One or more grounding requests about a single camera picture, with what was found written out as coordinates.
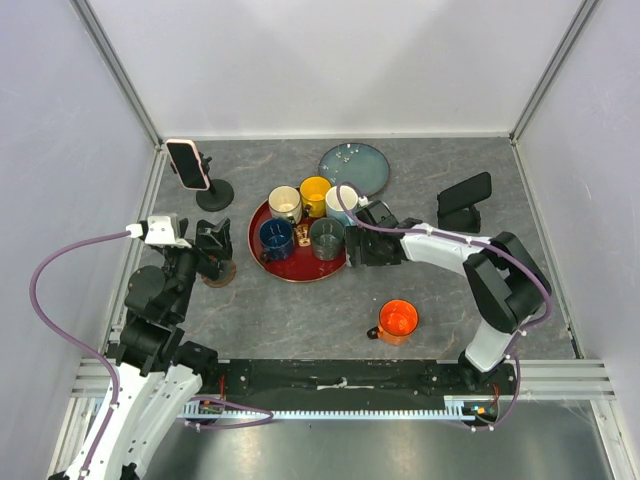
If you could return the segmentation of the orange mug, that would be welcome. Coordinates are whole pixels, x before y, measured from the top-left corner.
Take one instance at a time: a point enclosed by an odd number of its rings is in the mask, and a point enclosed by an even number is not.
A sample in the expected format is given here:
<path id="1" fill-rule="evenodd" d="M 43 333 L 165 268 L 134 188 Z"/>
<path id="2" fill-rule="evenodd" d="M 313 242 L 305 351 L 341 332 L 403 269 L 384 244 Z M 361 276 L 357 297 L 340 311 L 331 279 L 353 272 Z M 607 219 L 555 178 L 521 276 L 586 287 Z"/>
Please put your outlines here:
<path id="1" fill-rule="evenodd" d="M 377 325 L 369 329 L 366 335 L 370 340 L 382 340 L 399 346 L 409 339 L 418 324 L 417 309 L 406 300 L 393 299 L 381 307 Z"/>

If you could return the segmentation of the black phone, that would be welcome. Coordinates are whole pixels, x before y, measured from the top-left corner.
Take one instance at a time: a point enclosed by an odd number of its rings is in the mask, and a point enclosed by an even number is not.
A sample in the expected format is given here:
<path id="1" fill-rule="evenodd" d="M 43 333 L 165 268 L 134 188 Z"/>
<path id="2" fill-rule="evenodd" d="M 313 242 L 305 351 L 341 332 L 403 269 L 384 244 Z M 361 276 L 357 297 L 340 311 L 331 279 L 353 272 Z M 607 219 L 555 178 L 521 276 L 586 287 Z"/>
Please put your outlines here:
<path id="1" fill-rule="evenodd" d="M 453 185 L 437 195 L 439 217 L 475 206 L 492 195 L 492 177 L 489 172 L 479 173 Z"/>

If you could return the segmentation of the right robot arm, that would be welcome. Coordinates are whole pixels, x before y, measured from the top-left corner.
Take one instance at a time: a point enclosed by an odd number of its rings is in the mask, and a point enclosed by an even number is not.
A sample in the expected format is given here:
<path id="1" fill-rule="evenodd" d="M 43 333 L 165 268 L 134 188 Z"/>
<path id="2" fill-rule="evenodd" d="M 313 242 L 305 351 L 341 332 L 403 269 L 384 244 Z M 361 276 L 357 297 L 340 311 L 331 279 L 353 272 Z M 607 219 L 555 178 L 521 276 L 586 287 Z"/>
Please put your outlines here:
<path id="1" fill-rule="evenodd" d="M 458 363 L 458 381 L 467 392 L 483 392 L 495 368 L 524 329 L 552 313 L 552 289 L 536 262 L 510 232 L 495 237 L 464 236 L 416 219 L 397 221 L 375 201 L 360 209 L 345 230 L 350 266 L 425 263 L 463 276 L 482 321 Z"/>

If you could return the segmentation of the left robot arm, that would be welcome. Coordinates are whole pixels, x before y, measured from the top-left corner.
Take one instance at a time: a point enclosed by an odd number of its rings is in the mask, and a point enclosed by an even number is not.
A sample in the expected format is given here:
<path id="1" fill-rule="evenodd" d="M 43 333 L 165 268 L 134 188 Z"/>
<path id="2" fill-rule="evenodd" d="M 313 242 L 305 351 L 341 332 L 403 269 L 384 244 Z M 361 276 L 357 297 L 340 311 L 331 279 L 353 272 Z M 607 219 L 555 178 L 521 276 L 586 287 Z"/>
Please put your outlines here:
<path id="1" fill-rule="evenodd" d="M 160 267 L 138 268 L 124 299 L 126 320 L 115 359 L 102 358 L 111 377 L 106 398 L 76 458 L 59 479 L 141 479 L 183 406 L 219 382 L 216 351 L 184 342 L 194 283 L 215 286 L 235 276 L 231 222 L 200 220 L 196 236 L 174 214 L 130 224 L 124 236 L 160 253 Z"/>

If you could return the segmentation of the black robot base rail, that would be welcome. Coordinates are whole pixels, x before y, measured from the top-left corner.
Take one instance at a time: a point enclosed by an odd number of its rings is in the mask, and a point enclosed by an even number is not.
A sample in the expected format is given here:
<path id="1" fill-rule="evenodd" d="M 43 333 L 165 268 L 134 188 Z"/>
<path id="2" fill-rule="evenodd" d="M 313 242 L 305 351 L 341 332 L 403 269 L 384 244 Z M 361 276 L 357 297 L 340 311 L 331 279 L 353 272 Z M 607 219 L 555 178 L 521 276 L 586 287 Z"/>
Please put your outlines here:
<path id="1" fill-rule="evenodd" d="M 201 391 L 271 411 L 351 412 L 440 410 L 447 397 L 504 398 L 515 386 L 510 364 L 476 375 L 436 360 L 233 359 Z"/>

